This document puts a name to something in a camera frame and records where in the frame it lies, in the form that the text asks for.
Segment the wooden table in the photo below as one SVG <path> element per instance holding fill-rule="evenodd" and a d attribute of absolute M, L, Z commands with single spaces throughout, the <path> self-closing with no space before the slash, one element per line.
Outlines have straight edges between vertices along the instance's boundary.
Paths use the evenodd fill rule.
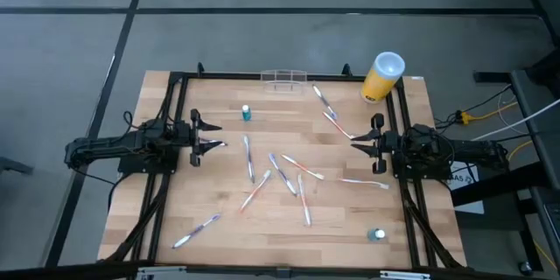
<path fill-rule="evenodd" d="M 134 124 L 156 115 L 169 72 L 146 73 L 136 106 Z M 321 91 L 339 114 L 339 123 L 349 133 L 366 134 L 374 113 L 386 116 L 387 105 L 365 103 L 359 96 L 359 82 L 320 82 Z M 405 77 L 405 91 L 412 123 L 433 125 L 430 101 L 423 78 Z M 399 130 L 403 130 L 395 98 Z M 253 118 L 242 120 L 241 107 L 248 104 Z M 220 131 L 203 137 L 225 141 L 227 147 L 209 151 L 201 167 L 189 165 L 190 149 L 183 149 L 179 166 L 171 177 L 164 222 L 157 249 L 157 263 L 297 266 L 337 268 L 409 268 L 410 255 L 403 223 L 403 206 L 398 183 L 388 171 L 373 175 L 373 159 L 350 146 L 322 115 L 325 107 L 312 92 L 271 94 L 258 80 L 189 80 L 184 119 L 198 109 L 207 122 Z M 251 141 L 255 175 L 266 170 L 270 181 L 244 213 L 238 210 L 254 188 L 248 177 L 242 135 Z M 269 153 L 297 184 L 299 169 L 280 157 L 286 154 L 324 174 L 319 181 L 303 174 L 312 227 L 305 226 L 301 200 L 290 194 L 269 161 Z M 113 253 L 137 222 L 147 175 L 134 174 L 115 190 L 99 257 Z M 378 180 L 388 190 L 374 185 L 349 184 L 338 179 Z M 465 256 L 448 190 L 433 180 L 423 182 L 430 224 L 441 242 L 460 263 Z M 179 249 L 172 244 L 213 214 L 221 218 Z M 382 228 L 387 237 L 370 242 L 371 228 Z M 148 227 L 146 235 L 151 235 Z M 422 234 L 416 238 L 425 264 Z M 145 236 L 141 257 L 147 256 L 150 237 Z"/>

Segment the toothbrush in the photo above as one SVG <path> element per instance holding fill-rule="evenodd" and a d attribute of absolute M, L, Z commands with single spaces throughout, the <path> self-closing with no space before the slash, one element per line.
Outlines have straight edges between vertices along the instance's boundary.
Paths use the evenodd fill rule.
<path fill-rule="evenodd" d="M 324 180 L 324 179 L 325 179 L 325 176 L 323 176 L 323 175 L 321 175 L 321 174 L 319 174 L 319 173 L 313 172 L 313 171 L 309 171 L 305 166 L 303 166 L 303 165 L 301 165 L 300 163 L 296 162 L 293 158 L 288 157 L 288 156 L 285 156 L 284 154 L 282 154 L 281 156 L 282 156 L 282 158 L 284 158 L 286 161 L 288 161 L 288 162 L 294 164 L 295 166 L 299 167 L 299 168 L 302 169 L 303 171 L 305 171 L 305 172 L 307 172 L 307 173 L 309 173 L 309 174 L 315 176 L 317 179 L 321 179 L 321 180 Z"/>
<path fill-rule="evenodd" d="M 253 192 L 245 199 L 245 201 L 243 201 L 243 204 L 239 208 L 239 213 L 243 212 L 245 207 L 249 204 L 249 202 L 253 199 L 253 197 L 255 197 L 256 193 L 259 192 L 259 190 L 261 189 L 261 187 L 263 187 L 264 183 L 266 183 L 269 177 L 270 177 L 270 170 L 267 170 L 262 176 L 261 183 L 255 188 L 255 190 L 253 190 Z"/>
<path fill-rule="evenodd" d="M 191 240 L 193 238 L 193 236 L 195 236 L 196 234 L 198 234 L 200 231 L 202 231 L 203 228 L 205 228 L 208 224 L 218 220 L 220 218 L 220 214 L 217 213 L 215 214 L 212 218 L 210 218 L 210 220 L 202 223 L 201 225 L 197 226 L 191 233 L 189 233 L 187 236 L 183 237 L 182 239 L 178 240 L 175 245 L 173 245 L 172 249 L 178 249 L 179 247 L 183 246 L 183 244 L 185 244 L 186 242 L 188 242 L 189 240 Z"/>
<path fill-rule="evenodd" d="M 305 222 L 307 226 L 312 225 L 312 215 L 309 213 L 309 207 L 307 207 L 307 200 L 305 200 L 305 189 L 304 181 L 301 178 L 301 173 L 297 175 L 297 183 L 299 184 L 299 195 L 301 196 L 301 202 L 304 204 Z"/>
<path fill-rule="evenodd" d="M 389 189 L 389 185 L 383 184 L 383 183 L 380 183 L 380 182 L 358 180 L 358 179 L 347 179 L 347 178 L 340 178 L 339 180 L 341 180 L 343 182 L 355 183 L 355 184 L 374 184 L 374 185 L 378 185 L 380 188 Z"/>
<path fill-rule="evenodd" d="M 343 129 L 342 127 L 340 127 L 340 125 L 338 125 L 334 119 L 332 117 L 330 117 L 326 112 L 323 112 L 323 115 L 329 120 L 331 121 L 331 123 L 334 125 L 334 127 L 336 127 L 338 130 L 340 130 L 340 132 L 342 132 L 344 134 L 344 136 L 348 137 L 348 139 L 352 140 L 354 139 L 354 136 L 352 135 L 348 135 Z"/>
<path fill-rule="evenodd" d="M 323 102 L 323 104 L 326 106 L 326 108 L 331 112 L 331 117 L 334 120 L 338 119 L 338 116 L 336 115 L 336 113 L 334 112 L 333 108 L 331 107 L 331 105 L 329 104 L 328 101 L 326 101 L 326 98 L 323 96 L 323 94 L 321 93 L 321 91 L 319 91 L 319 88 L 313 84 L 313 90 L 315 90 L 315 94 L 318 96 L 318 98 Z"/>
<path fill-rule="evenodd" d="M 255 169 L 253 168 L 253 161 L 251 160 L 251 150 L 249 148 L 249 137 L 243 136 L 243 142 L 245 143 L 245 148 L 247 149 L 247 161 L 248 161 L 248 177 L 251 179 L 253 184 L 255 183 Z"/>
<path fill-rule="evenodd" d="M 274 165 L 274 168 L 276 168 L 276 171 L 278 172 L 278 174 L 280 174 L 280 177 L 282 178 L 283 182 L 286 183 L 286 185 L 288 186 L 288 189 L 290 189 L 290 192 L 294 195 L 294 196 L 298 196 L 298 193 L 296 192 L 296 190 L 294 189 L 294 186 L 291 185 L 290 180 L 286 177 L 286 174 L 284 174 L 284 172 L 282 170 L 280 170 L 280 168 L 278 167 L 277 161 L 274 158 L 274 154 L 270 153 L 269 154 L 269 158 L 270 158 L 270 162 L 272 162 L 272 164 Z"/>

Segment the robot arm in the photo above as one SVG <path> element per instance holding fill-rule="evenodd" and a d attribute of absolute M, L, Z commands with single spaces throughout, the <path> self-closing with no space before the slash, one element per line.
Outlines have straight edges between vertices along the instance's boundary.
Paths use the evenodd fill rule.
<path fill-rule="evenodd" d="M 122 136 L 77 138 L 66 146 L 64 162 L 69 168 L 76 169 L 98 159 L 135 156 L 161 164 L 173 150 L 192 147 L 191 164 L 200 166 L 200 156 L 222 142 L 201 143 L 199 130 L 220 130 L 221 127 L 203 122 L 197 109 L 191 111 L 191 121 L 192 124 L 178 121 L 170 125 L 157 118 Z"/>
<path fill-rule="evenodd" d="M 372 130 L 354 141 L 374 141 L 374 145 L 353 143 L 356 149 L 364 151 L 374 163 L 374 173 L 387 170 L 382 153 L 391 153 L 393 161 L 405 168 L 408 178 L 443 179 L 451 176 L 450 162 L 460 161 L 468 164 L 500 169 L 507 164 L 506 150 L 493 141 L 451 140 L 440 135 L 435 129 L 416 124 L 399 136 L 395 131 L 381 132 L 383 115 L 375 114 L 371 119 Z"/>

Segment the concrete floor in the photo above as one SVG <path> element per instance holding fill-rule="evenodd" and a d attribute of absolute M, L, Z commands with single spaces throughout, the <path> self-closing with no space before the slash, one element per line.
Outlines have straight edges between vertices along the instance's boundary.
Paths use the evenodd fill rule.
<path fill-rule="evenodd" d="M 543 0 L 560 25 L 557 0 Z M 128 6 L 130 0 L 0 0 L 0 6 Z M 140 7 L 529 7 L 529 0 L 140 0 Z M 109 67 L 123 15 L 0 15 L 0 156 L 36 171 L 0 176 L 0 270 L 42 263 L 70 171 L 64 145 L 85 134 Z M 121 134 L 145 70 L 259 72 L 301 69 L 337 74 L 344 63 L 365 74 L 381 51 L 399 52 L 407 75 L 426 78 L 434 115 L 482 101 L 503 86 L 475 85 L 473 70 L 506 72 L 534 63 L 551 49 L 538 19 L 328 15 L 137 16 L 122 57 L 100 137 Z M 480 108 L 484 113 L 495 103 Z M 517 109 L 506 113 L 514 121 Z M 502 126 L 494 117 L 454 127 L 448 136 L 472 138 Z M 511 142 L 511 150 L 517 144 Z M 532 149 L 513 167 L 534 161 Z M 115 180 L 116 161 L 90 173 Z M 107 185 L 87 179 L 62 264 L 95 261 L 107 209 Z M 535 238 L 545 241 L 538 222 Z M 469 266 L 517 274 L 525 259 L 516 233 L 461 229 Z M 557 277 L 542 260 L 544 277 Z"/>

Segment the yellow cylinder container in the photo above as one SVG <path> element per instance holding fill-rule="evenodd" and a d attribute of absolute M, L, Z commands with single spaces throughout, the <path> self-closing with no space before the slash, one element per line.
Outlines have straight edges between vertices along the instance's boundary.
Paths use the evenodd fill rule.
<path fill-rule="evenodd" d="M 369 69 L 361 97 L 366 102 L 377 103 L 391 91 L 391 88 L 404 73 L 404 60 L 394 52 L 382 52 L 375 58 Z"/>

